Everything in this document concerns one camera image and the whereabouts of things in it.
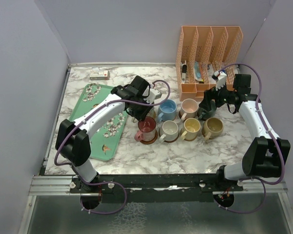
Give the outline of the grey mug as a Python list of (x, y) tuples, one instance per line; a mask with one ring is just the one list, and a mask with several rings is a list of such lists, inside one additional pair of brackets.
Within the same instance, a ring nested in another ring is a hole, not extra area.
[(199, 107), (197, 111), (198, 119), (206, 121), (207, 119), (214, 117), (216, 113), (216, 106), (211, 104), (211, 110), (207, 111), (204, 108)]

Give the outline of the pink mug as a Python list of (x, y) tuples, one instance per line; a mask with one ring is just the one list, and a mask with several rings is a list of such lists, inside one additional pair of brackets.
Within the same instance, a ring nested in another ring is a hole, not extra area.
[(179, 111), (179, 117), (181, 121), (185, 121), (188, 118), (194, 118), (198, 111), (199, 105), (193, 99), (185, 99), (181, 103), (181, 109)]

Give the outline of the tan mug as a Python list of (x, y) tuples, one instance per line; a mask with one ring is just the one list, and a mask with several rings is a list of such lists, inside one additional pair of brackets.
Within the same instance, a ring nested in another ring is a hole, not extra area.
[(224, 124), (222, 120), (216, 117), (211, 117), (204, 122), (202, 127), (202, 135), (205, 141), (208, 141), (219, 137), (223, 133), (223, 130)]

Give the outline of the yellow mug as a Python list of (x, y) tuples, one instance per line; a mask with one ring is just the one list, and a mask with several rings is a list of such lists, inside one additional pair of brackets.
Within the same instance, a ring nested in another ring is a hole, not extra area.
[(188, 118), (185, 120), (184, 125), (180, 131), (181, 140), (193, 141), (197, 138), (201, 129), (199, 120), (195, 118)]

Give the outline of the green floral mug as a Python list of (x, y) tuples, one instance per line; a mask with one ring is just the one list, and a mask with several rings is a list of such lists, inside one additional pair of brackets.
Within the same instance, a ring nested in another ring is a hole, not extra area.
[(155, 108), (154, 108), (154, 107), (152, 107), (152, 108), (150, 109), (150, 111), (149, 111), (148, 114), (147, 114), (147, 117), (151, 117), (151, 118), (153, 118), (154, 120), (156, 119), (156, 111), (155, 111)]

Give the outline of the blue mug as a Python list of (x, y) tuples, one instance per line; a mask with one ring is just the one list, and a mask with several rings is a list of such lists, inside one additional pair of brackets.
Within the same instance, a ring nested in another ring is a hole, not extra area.
[(161, 121), (168, 121), (168, 120), (175, 120), (176, 118), (176, 110), (177, 110), (177, 105), (175, 101), (168, 99), (161, 105), (159, 105), (158, 108), (158, 115), (157, 115), (157, 122)]

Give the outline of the red floral mug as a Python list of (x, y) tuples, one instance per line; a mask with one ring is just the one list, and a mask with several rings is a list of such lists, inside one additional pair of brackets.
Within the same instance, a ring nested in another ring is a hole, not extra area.
[(156, 136), (156, 121), (152, 117), (145, 117), (145, 120), (138, 121), (138, 132), (134, 139), (136, 141), (150, 142)]

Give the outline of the white cream mug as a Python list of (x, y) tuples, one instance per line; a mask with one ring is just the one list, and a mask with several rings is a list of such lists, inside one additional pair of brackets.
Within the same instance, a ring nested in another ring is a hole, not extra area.
[(164, 140), (172, 141), (179, 136), (178, 125), (171, 120), (165, 121), (161, 128), (159, 129), (159, 141), (164, 142)]

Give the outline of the brown ringed wooden coaster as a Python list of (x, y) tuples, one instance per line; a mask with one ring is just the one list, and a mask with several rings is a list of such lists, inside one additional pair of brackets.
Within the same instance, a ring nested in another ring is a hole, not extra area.
[(144, 145), (150, 145), (150, 144), (153, 144), (157, 140), (157, 138), (158, 138), (158, 132), (156, 130), (155, 131), (155, 136), (154, 136), (154, 138), (151, 141), (143, 141), (143, 140), (141, 140), (140, 142), (142, 144), (144, 144)]

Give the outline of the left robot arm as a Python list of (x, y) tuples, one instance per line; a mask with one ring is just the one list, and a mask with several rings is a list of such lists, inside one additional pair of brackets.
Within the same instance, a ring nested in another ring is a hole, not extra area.
[(113, 87), (110, 94), (88, 113), (70, 121), (61, 122), (56, 140), (57, 154), (66, 158), (77, 174), (83, 178), (81, 186), (87, 192), (98, 187), (97, 171), (90, 162), (90, 139), (103, 125), (117, 114), (127, 113), (137, 120), (144, 120), (151, 104), (161, 93), (142, 77), (136, 76), (125, 86)]

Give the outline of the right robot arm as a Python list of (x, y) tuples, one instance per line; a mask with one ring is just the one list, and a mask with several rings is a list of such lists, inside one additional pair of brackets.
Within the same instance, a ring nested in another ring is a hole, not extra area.
[(216, 85), (204, 92), (198, 109), (199, 118), (207, 119), (209, 113), (223, 105), (234, 105), (234, 112), (244, 119), (252, 137), (242, 161), (224, 166), (223, 174), (214, 179), (215, 187), (225, 191), (232, 185), (232, 180), (251, 177), (275, 177), (281, 181), (291, 145), (272, 129), (263, 112), (260, 95), (251, 94), (251, 76), (235, 75), (232, 91), (227, 89), (224, 72), (215, 72), (212, 78)]

